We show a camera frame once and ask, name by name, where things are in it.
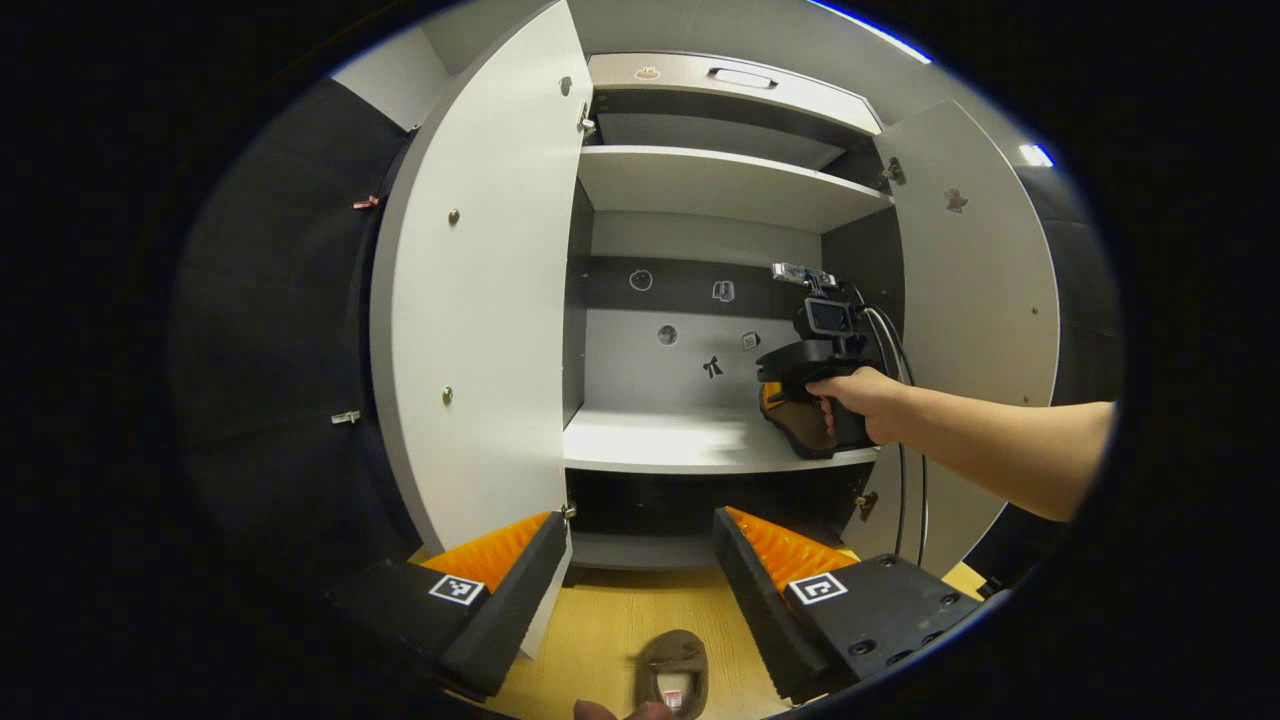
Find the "open cabinet door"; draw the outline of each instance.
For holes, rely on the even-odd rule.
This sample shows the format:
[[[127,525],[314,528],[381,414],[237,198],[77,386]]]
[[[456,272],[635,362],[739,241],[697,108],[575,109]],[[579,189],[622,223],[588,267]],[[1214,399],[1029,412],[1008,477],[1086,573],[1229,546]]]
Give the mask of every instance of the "open cabinet door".
[[[892,183],[902,236],[902,342],[915,382],[1010,405],[1048,405],[1057,373],[1057,284],[1044,231],[1009,160],[954,101],[876,136]],[[881,501],[844,538],[859,553],[893,548],[897,452],[881,452],[867,486]],[[1004,501],[938,464],[929,465],[924,568],[946,573],[964,559]],[[908,452],[902,556],[915,560],[919,456]]]
[[[396,178],[370,352],[388,456],[430,555],[564,503],[564,260],[590,97],[568,6],[552,4],[451,81]]]

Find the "human arm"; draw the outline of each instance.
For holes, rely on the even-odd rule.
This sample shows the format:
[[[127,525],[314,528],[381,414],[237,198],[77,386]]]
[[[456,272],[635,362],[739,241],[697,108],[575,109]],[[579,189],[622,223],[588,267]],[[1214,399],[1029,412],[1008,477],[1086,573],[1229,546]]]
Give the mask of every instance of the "human arm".
[[[905,386],[873,368],[808,386],[867,418],[873,442],[901,442],[1014,505],[1068,520],[1111,432],[1114,404],[1021,407]]]

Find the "cabinet shelf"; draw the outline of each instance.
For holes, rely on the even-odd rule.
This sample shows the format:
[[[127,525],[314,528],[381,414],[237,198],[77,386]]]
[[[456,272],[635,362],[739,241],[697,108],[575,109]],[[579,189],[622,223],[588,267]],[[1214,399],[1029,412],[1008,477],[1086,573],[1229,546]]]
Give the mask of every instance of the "cabinet shelf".
[[[564,466],[581,470],[776,473],[874,462],[878,456],[878,447],[868,447],[801,460],[754,407],[680,414],[582,407],[564,428]]]
[[[709,215],[813,233],[893,205],[883,192],[817,170],[687,147],[584,147],[577,177],[596,211]]]

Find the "brown slipper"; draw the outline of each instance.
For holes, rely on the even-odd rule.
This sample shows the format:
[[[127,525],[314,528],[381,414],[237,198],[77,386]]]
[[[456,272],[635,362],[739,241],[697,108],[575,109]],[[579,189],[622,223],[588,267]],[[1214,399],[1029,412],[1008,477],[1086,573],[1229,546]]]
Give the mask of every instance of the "brown slipper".
[[[707,706],[707,647],[689,630],[671,630],[640,652],[636,698],[662,702],[680,720],[692,720]]]

